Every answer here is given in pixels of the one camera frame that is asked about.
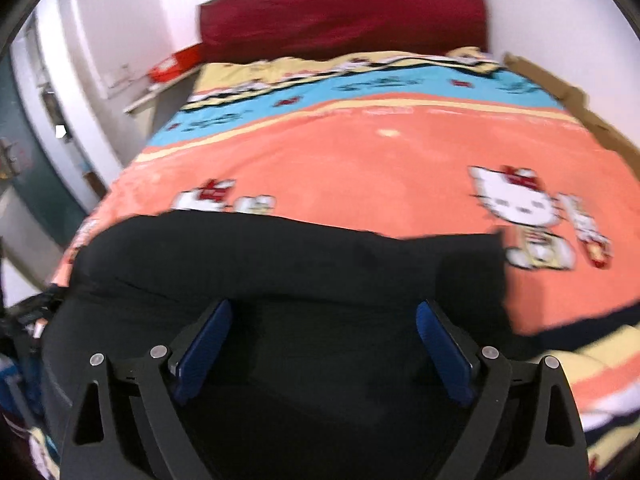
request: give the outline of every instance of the cartoon cat face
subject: cartoon cat face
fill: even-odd
[[[469,173],[474,179],[478,198],[494,215],[513,224],[542,227],[558,222],[558,213],[551,197],[532,184],[535,176],[508,175],[501,171],[473,166]]]

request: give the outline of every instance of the blue stripe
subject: blue stripe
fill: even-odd
[[[181,111],[153,136],[148,145],[160,147],[199,139],[327,101],[390,92],[561,109],[558,102],[539,86],[508,70],[481,76],[442,66],[419,66],[351,73],[276,90],[240,102]]]
[[[635,423],[635,421],[638,420],[638,418],[640,418],[640,410],[637,410],[633,413],[629,413],[628,415],[615,416],[607,424],[604,424],[599,428],[594,428],[594,430],[587,431],[584,434],[587,440],[587,446],[593,446],[603,436],[615,430],[616,428],[630,426],[631,424]]]

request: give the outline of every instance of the screw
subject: screw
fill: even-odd
[[[158,345],[158,346],[154,346],[151,349],[151,352],[149,352],[149,353],[151,354],[151,357],[153,359],[160,359],[160,358],[164,357],[167,352],[168,352],[168,350],[167,350],[166,346]]]
[[[89,362],[91,363],[91,366],[101,365],[104,362],[104,355],[94,354],[91,356],[91,359],[89,359]]]
[[[545,365],[549,368],[558,368],[560,366],[560,361],[553,357],[552,355],[548,355],[545,357]]]
[[[485,346],[484,348],[482,348],[482,355],[487,359],[497,359],[498,355],[500,355],[500,352],[498,352],[497,348],[494,348],[492,346]]]

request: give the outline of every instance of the red box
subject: red box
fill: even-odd
[[[158,63],[149,70],[148,76],[157,83],[167,83],[200,63],[202,63],[202,44],[197,43]]]

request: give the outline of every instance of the hello kitty print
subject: hello kitty print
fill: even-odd
[[[560,193],[558,197],[565,211],[569,213],[578,243],[591,265],[598,269],[607,269],[612,258],[611,242],[600,233],[596,221],[587,213],[584,201],[575,195]]]
[[[526,168],[503,166],[494,171],[473,166],[469,173],[481,204],[494,216],[516,226],[518,245],[506,250],[512,266],[528,270],[574,268],[573,248],[551,231],[563,220],[558,207],[561,204],[588,261],[597,269],[609,268],[611,243],[585,212],[580,197],[563,193],[558,199],[551,197],[536,172]]]
[[[551,231],[561,221],[556,200],[533,170],[503,166],[501,171],[493,171],[473,166],[469,173],[481,204],[516,226],[518,245],[506,250],[512,266],[527,270],[574,268],[571,245]]]
[[[233,179],[206,181],[201,187],[180,193],[172,203],[172,209],[223,212],[232,210],[236,213],[267,215],[275,207],[276,199],[271,195],[241,196],[234,201],[233,207],[228,203],[229,196],[236,186]]]

